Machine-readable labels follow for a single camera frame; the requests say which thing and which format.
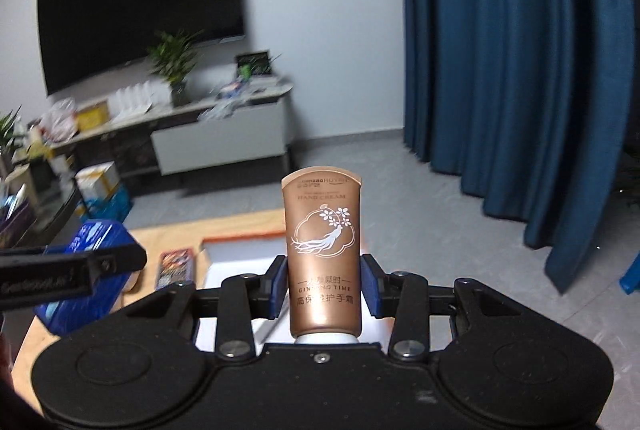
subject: potted plant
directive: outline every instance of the potted plant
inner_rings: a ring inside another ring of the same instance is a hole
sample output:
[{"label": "potted plant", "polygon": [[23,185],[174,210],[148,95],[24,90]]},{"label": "potted plant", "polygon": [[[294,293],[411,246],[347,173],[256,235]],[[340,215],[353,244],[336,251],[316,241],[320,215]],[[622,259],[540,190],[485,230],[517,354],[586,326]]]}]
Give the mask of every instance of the potted plant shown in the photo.
[{"label": "potted plant", "polygon": [[21,134],[15,134],[15,118],[18,117],[20,107],[7,115],[0,115],[0,176],[6,177],[14,169],[12,157],[16,149],[16,141]]},{"label": "potted plant", "polygon": [[198,33],[187,35],[180,30],[175,35],[159,32],[161,42],[157,46],[147,48],[153,63],[153,73],[169,82],[171,87],[171,103],[174,107],[187,105],[189,97],[184,78],[196,65],[196,52],[191,43]]}]

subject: floor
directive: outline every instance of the floor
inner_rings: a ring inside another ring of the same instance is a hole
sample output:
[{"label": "floor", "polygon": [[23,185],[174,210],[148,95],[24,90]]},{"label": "floor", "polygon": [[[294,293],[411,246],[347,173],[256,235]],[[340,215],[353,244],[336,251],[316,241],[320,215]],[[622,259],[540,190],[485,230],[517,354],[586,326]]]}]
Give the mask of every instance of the floor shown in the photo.
[{"label": "floor", "polygon": [[[593,258],[559,296],[543,275],[549,249],[524,247],[522,223],[484,217],[481,200],[462,195],[458,178],[431,172],[399,136],[317,145],[296,156],[300,166],[335,165],[362,176],[363,237],[383,269],[406,269],[439,285],[474,277],[599,344],[615,368],[600,425],[640,429],[640,292],[624,295],[617,284],[640,250],[638,209],[609,203]],[[179,183],[147,184],[126,225],[281,207],[279,172],[277,162],[262,161],[193,172]],[[450,340],[447,325],[434,321],[434,349]]]}]

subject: wall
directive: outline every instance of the wall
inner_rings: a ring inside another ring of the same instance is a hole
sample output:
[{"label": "wall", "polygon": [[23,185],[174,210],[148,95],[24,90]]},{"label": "wall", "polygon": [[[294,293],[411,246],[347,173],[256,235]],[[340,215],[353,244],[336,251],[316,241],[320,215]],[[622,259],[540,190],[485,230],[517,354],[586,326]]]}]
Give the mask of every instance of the wall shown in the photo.
[{"label": "wall", "polygon": [[[402,126],[402,0],[245,0],[245,9],[247,39],[203,50],[191,83],[199,94],[220,83],[220,65],[237,52],[268,48],[282,53],[276,70],[295,84],[299,137]],[[145,71],[144,64],[113,70],[69,92],[95,97],[142,80]],[[0,0],[0,110],[22,104],[31,118],[49,100],[36,0]]]}]

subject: circular cover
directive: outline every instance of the circular cover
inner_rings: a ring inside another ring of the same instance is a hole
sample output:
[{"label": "circular cover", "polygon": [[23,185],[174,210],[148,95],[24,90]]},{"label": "circular cover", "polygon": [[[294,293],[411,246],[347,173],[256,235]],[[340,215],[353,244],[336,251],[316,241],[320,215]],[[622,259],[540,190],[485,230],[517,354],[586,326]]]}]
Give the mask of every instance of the circular cover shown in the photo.
[{"label": "circular cover", "polygon": [[509,425],[551,427],[599,413],[612,383],[604,352],[560,326],[539,329],[470,330],[443,350],[438,376],[473,412]]},{"label": "circular cover", "polygon": [[44,350],[31,373],[44,413],[121,428],[184,404],[206,371],[203,354],[175,329],[143,319],[125,325],[111,334],[81,330]]}]

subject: wooden table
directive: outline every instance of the wooden table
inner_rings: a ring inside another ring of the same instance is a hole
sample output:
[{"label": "wooden table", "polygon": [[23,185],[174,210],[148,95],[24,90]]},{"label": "wooden table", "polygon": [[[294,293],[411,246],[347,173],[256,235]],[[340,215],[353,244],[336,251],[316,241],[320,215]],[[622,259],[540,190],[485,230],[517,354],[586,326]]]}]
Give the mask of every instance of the wooden table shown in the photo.
[{"label": "wooden table", "polygon": [[[206,254],[200,248],[204,237],[233,238],[240,235],[281,232],[283,229],[284,212],[278,209],[131,230],[131,234],[145,248],[148,260],[136,287],[131,293],[124,294],[124,305],[135,302],[154,291],[159,257],[163,251],[194,248],[198,252],[196,279],[198,280],[198,285],[202,285],[202,280],[204,280],[209,267]],[[31,388],[31,367],[36,357],[57,339],[36,318],[31,323],[29,332],[20,348],[20,353],[18,353],[18,357],[15,360],[12,372],[15,390],[37,410],[40,410],[40,405]]]}]

